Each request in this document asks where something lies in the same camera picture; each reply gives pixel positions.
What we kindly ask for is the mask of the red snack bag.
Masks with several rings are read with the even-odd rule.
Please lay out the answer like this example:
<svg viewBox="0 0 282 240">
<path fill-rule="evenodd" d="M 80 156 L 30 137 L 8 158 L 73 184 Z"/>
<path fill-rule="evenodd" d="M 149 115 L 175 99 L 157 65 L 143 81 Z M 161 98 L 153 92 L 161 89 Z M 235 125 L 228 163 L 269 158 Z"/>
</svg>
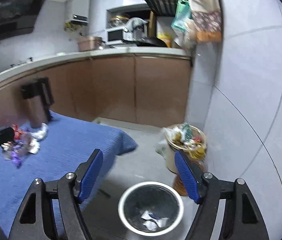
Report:
<svg viewBox="0 0 282 240">
<path fill-rule="evenodd" d="M 14 138 L 13 139 L 14 140 L 19 140 L 21 135 L 22 135 L 22 133 L 23 133 L 22 130 L 20 130 L 19 126 L 15 125 L 15 124 L 12 125 L 12 128 L 14 130 Z"/>
</svg>

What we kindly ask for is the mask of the large purple wrapper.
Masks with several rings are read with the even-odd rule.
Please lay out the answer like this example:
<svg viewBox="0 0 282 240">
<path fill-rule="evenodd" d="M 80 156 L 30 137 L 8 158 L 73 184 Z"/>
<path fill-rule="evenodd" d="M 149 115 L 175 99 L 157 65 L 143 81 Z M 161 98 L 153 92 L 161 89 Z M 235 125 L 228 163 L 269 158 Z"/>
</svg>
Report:
<svg viewBox="0 0 282 240">
<path fill-rule="evenodd" d="M 22 165 L 22 159 L 26 154 L 26 147 L 25 144 L 21 141 L 19 141 L 17 144 L 13 145 L 11 150 L 11 160 L 12 163 L 17 168 L 20 168 Z"/>
</svg>

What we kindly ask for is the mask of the white printed wrapper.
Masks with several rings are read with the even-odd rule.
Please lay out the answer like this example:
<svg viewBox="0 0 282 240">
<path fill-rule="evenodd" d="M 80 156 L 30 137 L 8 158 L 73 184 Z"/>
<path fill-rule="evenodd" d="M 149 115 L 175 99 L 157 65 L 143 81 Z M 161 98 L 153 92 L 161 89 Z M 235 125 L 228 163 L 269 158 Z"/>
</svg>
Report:
<svg viewBox="0 0 282 240">
<path fill-rule="evenodd" d="M 141 219 L 143 220 L 143 225 L 146 227 L 146 229 L 151 232 L 163 229 L 164 227 L 166 227 L 169 221 L 168 218 L 159 218 L 148 210 L 144 211 L 144 213 L 141 215 Z"/>
</svg>

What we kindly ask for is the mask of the white metal trash bin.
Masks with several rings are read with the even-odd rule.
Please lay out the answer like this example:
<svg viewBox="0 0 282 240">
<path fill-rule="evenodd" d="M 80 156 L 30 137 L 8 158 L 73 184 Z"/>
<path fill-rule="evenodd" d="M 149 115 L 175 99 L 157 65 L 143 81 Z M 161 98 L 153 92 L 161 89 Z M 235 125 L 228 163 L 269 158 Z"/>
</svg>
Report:
<svg viewBox="0 0 282 240">
<path fill-rule="evenodd" d="M 145 210 L 159 218 L 168 218 L 166 227 L 155 232 L 147 230 L 141 219 Z M 170 233 L 180 224 L 184 204 L 172 187 L 156 181 L 145 181 L 123 193 L 117 211 L 122 224 L 129 231 L 144 237 L 159 237 Z"/>
</svg>

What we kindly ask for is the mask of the amber oil bottle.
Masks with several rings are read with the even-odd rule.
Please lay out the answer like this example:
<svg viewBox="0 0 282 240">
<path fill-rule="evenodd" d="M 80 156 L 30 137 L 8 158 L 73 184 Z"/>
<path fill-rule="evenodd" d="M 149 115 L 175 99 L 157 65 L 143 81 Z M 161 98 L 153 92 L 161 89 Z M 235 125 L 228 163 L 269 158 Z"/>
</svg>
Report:
<svg viewBox="0 0 282 240">
<path fill-rule="evenodd" d="M 199 203 L 205 194 L 205 187 L 202 182 L 202 169 L 198 164 L 190 160 L 183 150 L 176 151 L 175 166 L 188 196 L 196 203 Z"/>
</svg>

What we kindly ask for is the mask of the blue towel mat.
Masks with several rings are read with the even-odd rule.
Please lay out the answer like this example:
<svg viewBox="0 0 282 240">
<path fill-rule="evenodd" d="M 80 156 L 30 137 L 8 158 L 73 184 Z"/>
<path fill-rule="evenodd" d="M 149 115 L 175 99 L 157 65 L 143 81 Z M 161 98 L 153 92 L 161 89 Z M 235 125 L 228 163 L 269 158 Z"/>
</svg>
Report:
<svg viewBox="0 0 282 240">
<path fill-rule="evenodd" d="M 53 113 L 48 133 L 37 154 L 26 157 L 20 168 L 0 156 L 0 227 L 9 235 L 18 208 L 36 178 L 57 180 L 88 160 L 93 150 L 103 152 L 103 163 L 84 209 L 93 199 L 117 155 L 134 151 L 137 143 L 124 131 Z"/>
</svg>

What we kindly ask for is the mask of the full beige waste basket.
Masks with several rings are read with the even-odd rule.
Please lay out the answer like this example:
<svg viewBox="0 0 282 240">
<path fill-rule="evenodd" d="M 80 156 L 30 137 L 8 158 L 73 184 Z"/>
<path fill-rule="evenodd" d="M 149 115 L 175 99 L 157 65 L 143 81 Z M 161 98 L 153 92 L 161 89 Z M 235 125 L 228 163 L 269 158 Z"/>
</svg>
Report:
<svg viewBox="0 0 282 240">
<path fill-rule="evenodd" d="M 163 128 L 163 135 L 174 152 L 183 150 L 191 162 L 205 172 L 207 165 L 207 139 L 205 134 L 195 126 L 184 122 Z"/>
</svg>

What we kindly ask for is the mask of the black steel electric kettle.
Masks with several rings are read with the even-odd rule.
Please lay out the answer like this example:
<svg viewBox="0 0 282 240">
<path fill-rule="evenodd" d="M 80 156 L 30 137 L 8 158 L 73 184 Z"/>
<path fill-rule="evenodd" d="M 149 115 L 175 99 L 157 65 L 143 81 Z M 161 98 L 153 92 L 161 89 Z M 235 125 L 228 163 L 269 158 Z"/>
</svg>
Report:
<svg viewBox="0 0 282 240">
<path fill-rule="evenodd" d="M 50 107 L 54 98 L 47 76 L 38 77 L 20 87 L 23 100 L 26 102 L 26 114 L 32 128 L 40 128 L 52 120 Z"/>
</svg>

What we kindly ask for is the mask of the brown lower cabinets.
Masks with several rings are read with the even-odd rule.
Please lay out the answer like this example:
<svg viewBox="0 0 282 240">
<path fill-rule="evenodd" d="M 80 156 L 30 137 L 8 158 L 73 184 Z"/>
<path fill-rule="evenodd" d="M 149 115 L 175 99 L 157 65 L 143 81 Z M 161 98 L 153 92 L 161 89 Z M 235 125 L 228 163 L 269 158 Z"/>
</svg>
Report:
<svg viewBox="0 0 282 240">
<path fill-rule="evenodd" d="M 0 126 L 27 121 L 21 85 L 48 77 L 52 111 L 93 121 L 114 119 L 167 127 L 185 119 L 191 65 L 188 57 L 83 56 L 41 61 L 0 73 Z"/>
</svg>

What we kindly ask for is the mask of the brown rice cooker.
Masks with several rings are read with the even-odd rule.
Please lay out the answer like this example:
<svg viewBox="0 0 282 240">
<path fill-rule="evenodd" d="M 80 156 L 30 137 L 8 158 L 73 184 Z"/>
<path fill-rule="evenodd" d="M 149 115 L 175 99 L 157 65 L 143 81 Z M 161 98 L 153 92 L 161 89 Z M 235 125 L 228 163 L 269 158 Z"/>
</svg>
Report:
<svg viewBox="0 0 282 240">
<path fill-rule="evenodd" d="M 102 37 L 97 36 L 79 37 L 77 40 L 78 50 L 80 52 L 98 50 L 102 44 Z"/>
</svg>

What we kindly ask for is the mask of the black frying pan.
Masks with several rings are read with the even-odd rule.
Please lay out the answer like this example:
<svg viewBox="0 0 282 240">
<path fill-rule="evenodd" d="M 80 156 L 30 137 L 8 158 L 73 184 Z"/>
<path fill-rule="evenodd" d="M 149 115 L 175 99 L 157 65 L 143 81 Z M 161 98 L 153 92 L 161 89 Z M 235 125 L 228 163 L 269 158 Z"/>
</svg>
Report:
<svg viewBox="0 0 282 240">
<path fill-rule="evenodd" d="M 166 43 L 157 37 L 143 37 L 136 40 L 121 40 L 125 44 L 135 44 L 137 47 L 161 47 L 167 48 Z"/>
</svg>

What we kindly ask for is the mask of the white microwave oven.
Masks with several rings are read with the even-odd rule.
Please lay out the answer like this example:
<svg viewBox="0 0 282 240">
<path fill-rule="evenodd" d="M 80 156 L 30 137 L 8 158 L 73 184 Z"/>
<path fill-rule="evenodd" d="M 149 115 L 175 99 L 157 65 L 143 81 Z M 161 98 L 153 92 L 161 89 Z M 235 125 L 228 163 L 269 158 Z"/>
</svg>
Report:
<svg viewBox="0 0 282 240">
<path fill-rule="evenodd" d="M 126 32 L 125 29 L 124 25 L 106 29 L 106 44 L 118 46 L 124 44 L 123 40 L 131 41 L 133 35 L 131 32 Z"/>
</svg>

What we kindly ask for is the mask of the white water heater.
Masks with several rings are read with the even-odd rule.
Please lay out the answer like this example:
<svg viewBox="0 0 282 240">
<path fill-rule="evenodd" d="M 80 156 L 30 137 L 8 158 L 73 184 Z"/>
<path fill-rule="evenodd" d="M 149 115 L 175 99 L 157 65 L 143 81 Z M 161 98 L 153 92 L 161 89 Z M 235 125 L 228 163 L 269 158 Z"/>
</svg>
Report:
<svg viewBox="0 0 282 240">
<path fill-rule="evenodd" d="M 87 26 L 89 24 L 90 0 L 67 0 L 65 2 L 65 23 Z"/>
</svg>

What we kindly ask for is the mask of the green hanging bag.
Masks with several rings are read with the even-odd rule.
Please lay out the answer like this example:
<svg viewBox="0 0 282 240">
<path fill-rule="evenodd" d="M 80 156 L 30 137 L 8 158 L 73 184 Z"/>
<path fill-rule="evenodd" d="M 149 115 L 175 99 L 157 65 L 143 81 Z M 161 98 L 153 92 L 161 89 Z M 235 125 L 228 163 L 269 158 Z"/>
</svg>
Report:
<svg viewBox="0 0 282 240">
<path fill-rule="evenodd" d="M 191 9 L 187 0 L 178 0 L 174 20 L 171 28 L 177 36 L 182 36 L 186 30 L 186 22 L 191 19 Z"/>
</svg>

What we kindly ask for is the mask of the steel pots stack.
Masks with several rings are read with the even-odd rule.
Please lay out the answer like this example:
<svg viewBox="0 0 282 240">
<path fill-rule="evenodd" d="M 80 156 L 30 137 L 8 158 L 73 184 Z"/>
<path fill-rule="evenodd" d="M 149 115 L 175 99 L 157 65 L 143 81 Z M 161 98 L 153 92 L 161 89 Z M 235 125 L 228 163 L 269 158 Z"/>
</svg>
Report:
<svg viewBox="0 0 282 240">
<path fill-rule="evenodd" d="M 116 14 L 110 18 L 108 24 L 114 28 L 125 25 L 130 19 L 128 14 Z"/>
</svg>

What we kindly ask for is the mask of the floral hanging apron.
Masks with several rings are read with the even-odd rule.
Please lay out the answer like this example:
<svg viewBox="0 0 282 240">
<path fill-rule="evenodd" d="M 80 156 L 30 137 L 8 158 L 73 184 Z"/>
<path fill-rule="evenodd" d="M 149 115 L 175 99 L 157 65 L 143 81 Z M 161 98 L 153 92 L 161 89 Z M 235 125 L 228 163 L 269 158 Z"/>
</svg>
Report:
<svg viewBox="0 0 282 240">
<path fill-rule="evenodd" d="M 222 12 L 219 0 L 188 0 L 198 43 L 221 42 Z"/>
</svg>

